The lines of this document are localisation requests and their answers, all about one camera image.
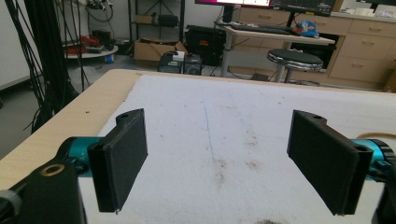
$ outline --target black cable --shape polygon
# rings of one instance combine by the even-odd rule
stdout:
[[[100,21],[100,22],[108,22],[108,21],[111,21],[111,19],[113,19],[113,16],[114,16],[113,7],[110,8],[110,18],[107,17],[107,10],[104,11],[104,12],[106,13],[106,19],[105,19],[105,20],[100,20],[100,19],[94,17],[94,16],[91,14],[90,9],[89,9],[88,7],[85,7],[85,10],[87,10],[88,15],[90,15],[94,20]]]

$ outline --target black stool seat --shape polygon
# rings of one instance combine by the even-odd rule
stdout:
[[[278,63],[288,68],[285,83],[290,81],[292,69],[319,71],[323,66],[323,61],[319,57],[296,50],[271,49],[268,51],[267,58],[273,63]]]

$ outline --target shelf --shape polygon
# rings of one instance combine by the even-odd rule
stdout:
[[[148,23],[137,23],[136,21],[132,21],[132,19],[131,19],[131,10],[132,10],[132,4],[131,4],[131,1],[132,0],[128,0],[128,10],[129,10],[129,31],[130,31],[130,42],[131,43],[133,43],[134,42],[134,40],[133,40],[133,37],[132,37],[132,29],[133,29],[133,25],[135,26],[135,31],[136,31],[136,37],[135,37],[135,39],[139,39],[139,26],[140,25],[143,25],[143,26],[153,26],[153,27],[159,27],[159,38],[161,39],[161,29],[162,29],[162,27],[167,27],[167,28],[177,28],[179,31],[178,31],[178,39],[179,39],[179,41],[183,41],[183,39],[184,39],[184,10],[185,10],[185,6],[186,6],[186,3],[185,3],[185,0],[181,0],[181,2],[180,2],[180,14],[179,14],[179,17],[178,17],[178,19],[179,19],[179,25],[178,26],[161,26],[160,24],[158,24],[158,23],[153,23],[153,24],[148,24]],[[139,2],[139,0],[134,0],[134,6],[135,6],[135,9],[134,9],[134,14],[135,15],[139,15],[139,12],[138,12],[138,2]],[[171,11],[170,11],[170,9],[168,8],[168,6],[165,4],[165,2],[166,1],[164,1],[164,0],[158,0],[154,5],[152,5],[152,7],[145,13],[145,14],[148,14],[154,7],[156,7],[157,5],[159,5],[159,15],[162,15],[162,6],[164,6],[170,13],[172,13]]]

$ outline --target cardboard box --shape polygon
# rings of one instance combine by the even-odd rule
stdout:
[[[343,3],[344,3],[344,0],[336,0],[334,3],[334,7],[332,8],[332,11],[339,12]]]
[[[154,17],[148,15],[136,15],[134,16],[136,23],[152,24],[154,23]]]
[[[166,52],[175,50],[187,53],[180,41],[141,38],[134,42],[134,59],[159,62]]]

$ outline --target stool leg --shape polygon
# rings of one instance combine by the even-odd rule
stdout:
[[[286,77],[285,77],[285,83],[290,83],[290,78],[291,78],[291,68],[288,68],[288,73],[286,73]]]

